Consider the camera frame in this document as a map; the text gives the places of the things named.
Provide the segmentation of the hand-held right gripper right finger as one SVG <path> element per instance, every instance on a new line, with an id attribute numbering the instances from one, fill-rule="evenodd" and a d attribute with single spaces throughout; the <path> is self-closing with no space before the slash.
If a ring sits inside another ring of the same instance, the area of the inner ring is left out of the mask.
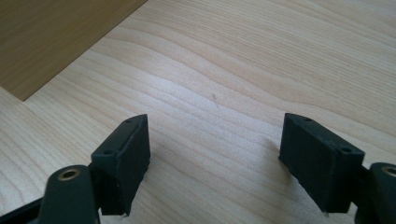
<path id="1" fill-rule="evenodd" d="M 321 211 L 348 211 L 362 150 L 312 119 L 287 113 L 279 159 Z"/>

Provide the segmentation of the brown wooden panel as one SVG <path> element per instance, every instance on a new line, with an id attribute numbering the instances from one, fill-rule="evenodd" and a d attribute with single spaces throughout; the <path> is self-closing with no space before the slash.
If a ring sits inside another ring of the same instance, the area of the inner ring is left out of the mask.
<path id="1" fill-rule="evenodd" d="M 28 99 L 148 0 L 0 0 L 0 87 Z"/>

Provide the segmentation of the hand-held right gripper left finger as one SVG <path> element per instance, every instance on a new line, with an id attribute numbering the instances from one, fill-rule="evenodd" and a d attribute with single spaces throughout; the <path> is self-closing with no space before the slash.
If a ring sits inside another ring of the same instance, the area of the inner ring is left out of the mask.
<path id="1" fill-rule="evenodd" d="M 123 121 L 91 158 L 95 200 L 102 215 L 129 216 L 150 163 L 148 115 Z"/>

